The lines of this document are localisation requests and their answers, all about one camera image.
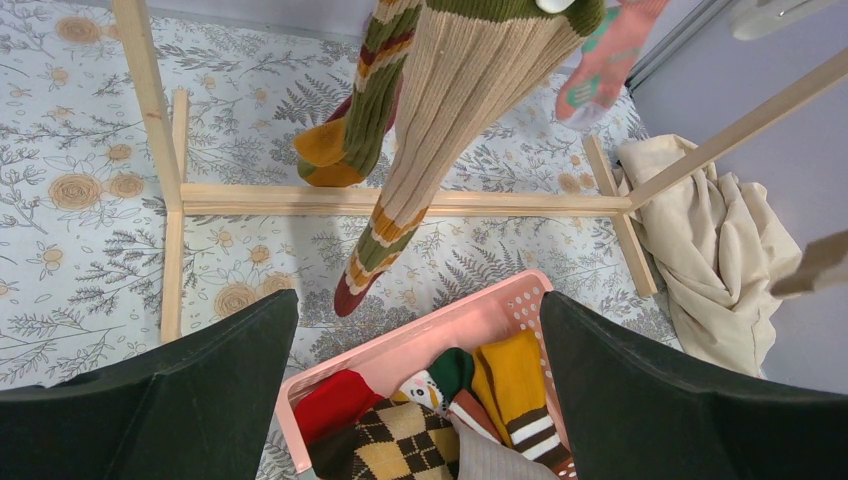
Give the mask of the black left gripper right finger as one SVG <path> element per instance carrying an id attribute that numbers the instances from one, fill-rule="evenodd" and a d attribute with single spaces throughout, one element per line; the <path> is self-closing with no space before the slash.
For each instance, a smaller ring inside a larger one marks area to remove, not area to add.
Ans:
<path id="1" fill-rule="evenodd" d="M 847 398 L 739 374 L 570 297 L 540 324 L 581 479 L 843 479 Z"/>

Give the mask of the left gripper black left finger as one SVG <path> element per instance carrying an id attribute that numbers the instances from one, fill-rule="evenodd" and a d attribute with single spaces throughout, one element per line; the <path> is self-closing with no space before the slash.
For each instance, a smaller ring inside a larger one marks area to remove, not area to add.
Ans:
<path id="1" fill-rule="evenodd" d="M 298 324 L 275 292 L 142 355 L 1 394 L 5 479 L 252 479 Z"/>

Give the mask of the mustard yellow striped sock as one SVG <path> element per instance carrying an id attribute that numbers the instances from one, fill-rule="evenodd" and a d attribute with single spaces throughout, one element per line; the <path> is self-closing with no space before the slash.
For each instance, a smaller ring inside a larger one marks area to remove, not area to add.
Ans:
<path id="1" fill-rule="evenodd" d="M 507 447 L 558 474 L 571 463 L 550 416 L 535 332 L 523 330 L 472 353 L 471 387 Z"/>

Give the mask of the red patterned sock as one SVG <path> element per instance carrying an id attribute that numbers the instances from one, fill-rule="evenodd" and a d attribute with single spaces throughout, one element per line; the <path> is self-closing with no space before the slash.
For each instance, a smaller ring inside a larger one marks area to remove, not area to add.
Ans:
<path id="1" fill-rule="evenodd" d="M 353 425 L 381 400 L 359 373 L 342 370 L 305 396 L 295 406 L 294 417 L 309 445 Z"/>

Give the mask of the grey sock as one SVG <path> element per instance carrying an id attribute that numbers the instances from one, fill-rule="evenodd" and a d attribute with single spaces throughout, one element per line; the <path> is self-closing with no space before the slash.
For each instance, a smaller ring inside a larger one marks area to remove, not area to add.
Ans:
<path id="1" fill-rule="evenodd" d="M 557 476 L 542 464 L 501 445 L 456 415 L 450 416 L 459 437 L 459 480 L 545 480 Z"/>

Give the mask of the dark green sock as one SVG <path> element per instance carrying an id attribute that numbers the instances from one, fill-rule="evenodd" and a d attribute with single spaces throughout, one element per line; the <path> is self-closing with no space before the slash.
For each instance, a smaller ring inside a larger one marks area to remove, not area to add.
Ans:
<path id="1" fill-rule="evenodd" d="M 390 399 L 418 403 L 446 418 L 454 397 L 461 390 L 471 390 L 473 375 L 472 355 L 461 348 L 449 348 L 429 367 L 405 380 Z"/>

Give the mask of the pink plastic basket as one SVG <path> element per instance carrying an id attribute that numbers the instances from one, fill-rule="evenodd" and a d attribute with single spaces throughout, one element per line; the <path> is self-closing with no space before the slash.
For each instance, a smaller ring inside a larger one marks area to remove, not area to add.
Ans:
<path id="1" fill-rule="evenodd" d="M 471 351 L 527 329 L 535 332 L 540 345 L 549 414 L 563 445 L 569 447 L 540 324 L 542 298 L 553 289 L 541 271 L 525 270 L 285 380 L 275 413 L 296 477 L 316 475 L 293 409 L 324 379 L 349 369 L 360 373 L 375 393 L 386 396 L 449 347 Z"/>

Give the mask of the brown argyle sock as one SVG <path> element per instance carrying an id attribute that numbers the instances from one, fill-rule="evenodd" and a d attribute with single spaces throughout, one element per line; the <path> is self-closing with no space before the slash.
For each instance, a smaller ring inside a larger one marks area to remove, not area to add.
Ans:
<path id="1" fill-rule="evenodd" d="M 415 402 L 384 399 L 355 424 L 307 446 L 320 479 L 455 479 L 452 424 Z"/>

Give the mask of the olive green striped sock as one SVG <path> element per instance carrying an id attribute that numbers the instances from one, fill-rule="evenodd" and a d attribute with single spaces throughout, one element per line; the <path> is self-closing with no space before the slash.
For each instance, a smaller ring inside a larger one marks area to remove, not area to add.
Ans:
<path id="1" fill-rule="evenodd" d="M 298 174 L 316 187 L 364 181 L 380 159 L 403 83 L 420 1 L 378 1 L 369 17 L 352 92 L 323 124 L 297 135 Z"/>

